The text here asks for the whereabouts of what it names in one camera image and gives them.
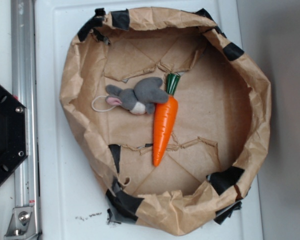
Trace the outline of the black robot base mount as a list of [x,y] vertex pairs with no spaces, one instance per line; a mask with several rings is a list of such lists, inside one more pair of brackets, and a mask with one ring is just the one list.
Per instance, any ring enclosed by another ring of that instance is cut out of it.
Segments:
[[0,85],[0,186],[28,156],[27,108]]

